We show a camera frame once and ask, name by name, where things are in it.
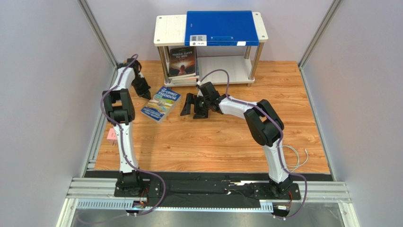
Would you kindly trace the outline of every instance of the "shelf leg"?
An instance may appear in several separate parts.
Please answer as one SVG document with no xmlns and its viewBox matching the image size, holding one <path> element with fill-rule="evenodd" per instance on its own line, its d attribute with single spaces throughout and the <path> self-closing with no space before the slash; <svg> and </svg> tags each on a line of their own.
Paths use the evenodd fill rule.
<svg viewBox="0 0 403 227">
<path fill-rule="evenodd" d="M 247 46 L 245 52 L 245 59 L 249 59 L 250 53 L 251 53 L 251 46 Z"/>
<path fill-rule="evenodd" d="M 256 54 L 255 54 L 254 60 L 253 60 L 251 74 L 249 74 L 249 78 L 248 78 L 249 80 L 253 80 L 253 78 L 254 78 L 254 74 L 257 69 L 257 64 L 259 64 L 260 54 L 262 53 L 263 44 L 264 43 L 259 43 L 259 46 L 257 46 Z"/>
<path fill-rule="evenodd" d="M 164 50 L 165 50 L 165 58 L 166 58 L 166 61 L 169 62 L 169 47 L 168 47 L 168 46 L 164 46 Z"/>
<path fill-rule="evenodd" d="M 164 73 L 165 83 L 169 84 L 171 81 L 168 78 L 168 67 L 166 66 L 165 55 L 164 55 L 164 47 L 158 47 L 159 57 L 161 58 L 162 63 L 162 71 Z"/>
</svg>

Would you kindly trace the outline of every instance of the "gray floor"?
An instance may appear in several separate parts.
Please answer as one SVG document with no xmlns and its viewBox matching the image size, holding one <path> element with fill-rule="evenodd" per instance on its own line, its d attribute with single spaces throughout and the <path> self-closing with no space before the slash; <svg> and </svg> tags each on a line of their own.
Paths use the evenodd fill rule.
<svg viewBox="0 0 403 227">
<path fill-rule="evenodd" d="M 295 212 L 299 204 L 294 204 Z M 122 210 L 77 210 L 83 221 L 96 222 L 112 218 L 125 212 Z M 84 227 L 73 221 L 72 227 Z M 343 227 L 343 220 L 337 203 L 305 204 L 300 214 L 291 220 L 273 219 L 270 213 L 241 212 L 195 212 L 195 211 L 154 211 L 142 217 L 124 217 L 96 227 Z"/>
</svg>

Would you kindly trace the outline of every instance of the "shelf bottom board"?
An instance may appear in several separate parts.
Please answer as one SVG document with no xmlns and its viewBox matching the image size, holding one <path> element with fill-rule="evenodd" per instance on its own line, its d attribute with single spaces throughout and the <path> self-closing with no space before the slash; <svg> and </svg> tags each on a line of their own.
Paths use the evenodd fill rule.
<svg viewBox="0 0 403 227">
<path fill-rule="evenodd" d="M 199 57 L 197 58 L 199 64 L 199 74 L 201 76 L 207 73 L 223 69 L 229 74 L 230 84 L 251 84 L 254 83 L 253 80 L 249 80 L 249 74 L 252 69 L 252 64 L 250 59 L 245 59 L 243 56 L 223 56 L 223 57 Z M 214 72 L 209 75 L 204 81 L 211 82 L 213 84 L 227 84 L 227 75 L 222 71 Z M 165 83 L 167 87 L 178 87 L 178 86 L 194 86 L 196 82 L 175 84 Z"/>
</svg>

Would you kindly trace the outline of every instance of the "barcode label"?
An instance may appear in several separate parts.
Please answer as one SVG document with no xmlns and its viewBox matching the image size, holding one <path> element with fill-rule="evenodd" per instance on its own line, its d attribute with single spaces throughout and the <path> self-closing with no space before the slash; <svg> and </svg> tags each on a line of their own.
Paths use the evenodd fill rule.
<svg viewBox="0 0 403 227">
<path fill-rule="evenodd" d="M 191 35 L 189 45 L 190 46 L 207 46 L 207 36 L 206 35 Z"/>
</svg>

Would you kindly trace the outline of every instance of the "blue book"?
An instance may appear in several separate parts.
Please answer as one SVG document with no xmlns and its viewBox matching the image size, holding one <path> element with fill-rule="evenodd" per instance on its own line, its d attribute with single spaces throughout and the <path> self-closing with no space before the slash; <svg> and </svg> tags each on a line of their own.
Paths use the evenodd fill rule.
<svg viewBox="0 0 403 227">
<path fill-rule="evenodd" d="M 162 123 L 180 99 L 181 95 L 179 93 L 167 87 L 162 87 L 141 109 L 141 112 L 157 123 Z"/>
<path fill-rule="evenodd" d="M 185 46 L 257 46 L 252 11 L 188 11 Z"/>
</svg>

